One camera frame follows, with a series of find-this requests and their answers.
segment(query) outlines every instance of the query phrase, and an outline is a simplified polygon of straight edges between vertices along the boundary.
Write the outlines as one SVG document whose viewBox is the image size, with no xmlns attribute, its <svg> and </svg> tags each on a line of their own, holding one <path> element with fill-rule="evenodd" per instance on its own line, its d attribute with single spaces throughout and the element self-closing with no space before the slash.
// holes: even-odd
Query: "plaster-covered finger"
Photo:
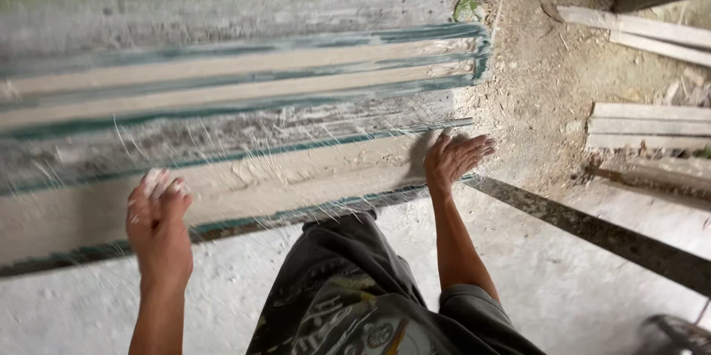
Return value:
<svg viewBox="0 0 711 355">
<path fill-rule="evenodd" d="M 153 198 L 159 198 L 166 192 L 170 183 L 170 171 L 168 169 L 158 169 L 155 175 L 155 187 L 151 192 Z"/>
<path fill-rule="evenodd" d="M 454 129 L 451 127 L 447 127 L 446 129 L 442 130 L 440 136 L 437 137 L 437 141 L 434 141 L 432 150 L 437 153 L 442 153 L 444 147 L 446 147 L 447 144 L 451 141 L 451 135 L 453 132 Z"/>
<path fill-rule="evenodd" d="M 161 196 L 161 223 L 182 227 L 183 215 L 190 206 L 190 202 L 186 202 L 185 199 L 187 195 L 182 192 L 184 186 L 185 181 L 182 178 L 176 178 Z"/>
</svg>

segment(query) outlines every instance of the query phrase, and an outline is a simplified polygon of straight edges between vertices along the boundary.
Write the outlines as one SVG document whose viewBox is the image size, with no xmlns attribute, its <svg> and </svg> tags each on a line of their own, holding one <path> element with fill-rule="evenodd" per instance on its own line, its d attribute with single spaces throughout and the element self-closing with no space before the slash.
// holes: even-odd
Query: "person's right hand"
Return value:
<svg viewBox="0 0 711 355">
<path fill-rule="evenodd" d="M 141 294 L 182 295 L 193 271 L 183 215 L 193 202 L 184 181 L 168 184 L 166 169 L 152 170 L 129 196 L 126 232 L 138 257 Z"/>
<path fill-rule="evenodd" d="M 450 131 L 445 129 L 440 134 L 424 158 L 424 172 L 430 192 L 449 193 L 452 183 L 475 168 L 485 156 L 495 152 L 496 141 L 488 136 L 452 142 Z"/>
</svg>

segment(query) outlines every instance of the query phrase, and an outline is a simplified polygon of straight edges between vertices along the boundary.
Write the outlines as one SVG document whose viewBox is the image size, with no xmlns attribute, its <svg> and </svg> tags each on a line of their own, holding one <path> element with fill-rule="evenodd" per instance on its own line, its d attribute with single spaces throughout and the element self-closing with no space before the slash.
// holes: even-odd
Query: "dirt ground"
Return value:
<svg viewBox="0 0 711 355">
<path fill-rule="evenodd" d="M 485 173 L 561 200 L 572 185 L 584 182 L 589 157 L 585 125 L 594 102 L 652 103 L 688 67 L 708 80 L 707 69 L 609 43 L 606 31 L 559 23 L 541 8 L 553 3 L 609 10 L 612 1 L 482 4 L 485 23 L 495 29 L 493 77 L 461 90 L 457 100 L 460 113 L 473 116 L 482 132 L 501 141 Z M 686 0 L 637 14 L 711 28 L 711 0 Z"/>
</svg>

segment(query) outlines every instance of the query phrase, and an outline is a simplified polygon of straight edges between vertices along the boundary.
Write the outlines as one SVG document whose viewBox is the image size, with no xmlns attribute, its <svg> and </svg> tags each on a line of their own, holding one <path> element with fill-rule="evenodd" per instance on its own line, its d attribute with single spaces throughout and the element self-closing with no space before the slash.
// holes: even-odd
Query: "finger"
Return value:
<svg viewBox="0 0 711 355">
<path fill-rule="evenodd" d="M 437 141 L 434 141 L 434 145 L 432 146 L 431 151 L 435 153 L 442 153 L 444 151 L 444 148 L 451 141 L 451 134 L 453 132 L 454 129 L 451 127 L 447 127 L 446 129 L 442 130 L 440 136 L 437 137 Z"/>
<path fill-rule="evenodd" d="M 165 225 L 165 228 L 183 227 L 183 215 L 188 206 L 192 203 L 192 196 L 184 194 L 185 181 L 178 177 L 166 188 L 165 193 L 161 196 L 161 224 L 160 228 Z"/>
<path fill-rule="evenodd" d="M 478 136 L 473 139 L 468 139 L 467 141 L 464 141 L 461 143 L 461 149 L 465 152 L 468 152 L 469 150 L 475 149 L 476 147 L 485 145 L 485 143 L 488 139 L 489 138 L 487 135 Z"/>
<path fill-rule="evenodd" d="M 160 198 L 163 193 L 166 192 L 168 187 L 170 177 L 170 171 L 168 169 L 151 169 L 146 174 L 146 180 L 148 187 L 153 189 L 150 191 L 150 196 L 148 201 L 151 203 L 152 221 L 153 227 L 155 228 L 155 222 L 163 218 L 161 213 L 161 201 Z"/>
<path fill-rule="evenodd" d="M 141 240 L 151 231 L 151 204 L 145 196 L 145 181 L 141 180 L 129 195 L 126 214 L 126 233 L 129 240 Z"/>
</svg>

